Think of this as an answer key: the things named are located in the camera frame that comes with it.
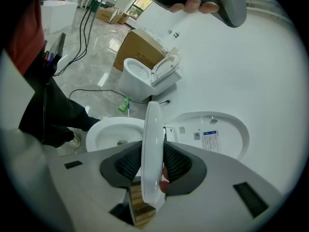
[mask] red shirt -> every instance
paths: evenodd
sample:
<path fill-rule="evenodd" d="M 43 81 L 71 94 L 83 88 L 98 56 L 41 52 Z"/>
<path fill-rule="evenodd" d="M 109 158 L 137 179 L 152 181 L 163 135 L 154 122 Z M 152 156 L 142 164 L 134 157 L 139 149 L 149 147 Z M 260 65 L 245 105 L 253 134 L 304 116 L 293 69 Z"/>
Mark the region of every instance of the red shirt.
<path fill-rule="evenodd" d="M 6 51 L 23 75 L 44 47 L 41 6 L 34 0 L 19 19 Z"/>

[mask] cardboard box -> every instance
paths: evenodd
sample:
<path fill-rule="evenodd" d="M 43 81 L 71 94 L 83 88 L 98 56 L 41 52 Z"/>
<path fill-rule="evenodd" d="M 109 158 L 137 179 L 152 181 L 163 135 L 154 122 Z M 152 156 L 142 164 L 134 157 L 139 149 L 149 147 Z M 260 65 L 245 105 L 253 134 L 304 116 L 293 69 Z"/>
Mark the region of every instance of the cardboard box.
<path fill-rule="evenodd" d="M 100 7 L 98 8 L 96 18 L 109 24 L 115 24 L 122 17 L 122 14 L 123 13 L 121 12 L 121 10 L 115 7 L 110 7 L 107 9 Z"/>
<path fill-rule="evenodd" d="M 124 69 L 124 60 L 134 58 L 149 69 L 165 58 L 161 46 L 149 34 L 141 29 L 130 31 L 122 43 L 113 66 L 120 71 Z"/>
<path fill-rule="evenodd" d="M 126 23 L 127 19 L 129 18 L 129 15 L 126 13 L 123 13 L 122 17 L 119 19 L 118 23 L 119 24 L 124 24 Z"/>

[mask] finger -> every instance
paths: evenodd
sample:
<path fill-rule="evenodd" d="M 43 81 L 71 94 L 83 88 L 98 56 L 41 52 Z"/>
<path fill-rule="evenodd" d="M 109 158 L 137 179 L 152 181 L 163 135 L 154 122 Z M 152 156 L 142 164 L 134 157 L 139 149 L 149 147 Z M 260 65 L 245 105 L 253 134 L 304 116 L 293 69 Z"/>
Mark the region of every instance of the finger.
<path fill-rule="evenodd" d="M 193 13 L 198 10 L 201 4 L 201 0 L 187 0 L 184 6 L 184 11 L 187 13 Z"/>
<path fill-rule="evenodd" d="M 175 13 L 183 9 L 184 9 L 184 5 L 182 3 L 176 3 L 169 8 L 169 11 L 171 11 L 172 13 Z"/>
<path fill-rule="evenodd" d="M 169 180 L 167 168 L 164 168 L 162 172 L 163 172 L 163 176 L 164 176 L 167 180 Z"/>
<path fill-rule="evenodd" d="M 160 190 L 163 193 L 167 193 L 168 187 L 169 187 L 169 182 L 167 181 L 160 181 L 159 182 Z"/>
<path fill-rule="evenodd" d="M 219 6 L 214 2 L 206 2 L 200 6 L 199 11 L 203 14 L 214 13 L 219 11 Z"/>

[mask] white bathtub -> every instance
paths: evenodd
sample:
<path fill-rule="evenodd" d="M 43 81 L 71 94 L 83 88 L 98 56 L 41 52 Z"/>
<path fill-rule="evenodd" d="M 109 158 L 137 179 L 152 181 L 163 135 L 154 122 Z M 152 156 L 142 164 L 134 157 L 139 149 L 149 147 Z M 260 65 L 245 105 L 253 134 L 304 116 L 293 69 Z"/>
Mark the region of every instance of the white bathtub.
<path fill-rule="evenodd" d="M 42 26 L 45 34 L 62 30 L 73 23 L 77 3 L 47 0 L 41 5 Z"/>

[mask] toilet lid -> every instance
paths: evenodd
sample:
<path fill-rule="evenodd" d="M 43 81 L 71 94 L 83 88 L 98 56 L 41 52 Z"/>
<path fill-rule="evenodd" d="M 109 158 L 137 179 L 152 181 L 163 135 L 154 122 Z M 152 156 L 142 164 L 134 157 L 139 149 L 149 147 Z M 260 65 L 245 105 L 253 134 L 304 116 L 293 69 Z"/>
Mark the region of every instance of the toilet lid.
<path fill-rule="evenodd" d="M 152 70 L 151 85 L 155 85 L 164 77 L 177 70 L 179 62 L 180 56 L 178 54 L 171 54 L 156 64 Z"/>
<path fill-rule="evenodd" d="M 155 203 L 160 196 L 159 182 L 163 170 L 164 135 L 161 107 L 148 103 L 141 146 L 141 194 L 145 203 Z"/>

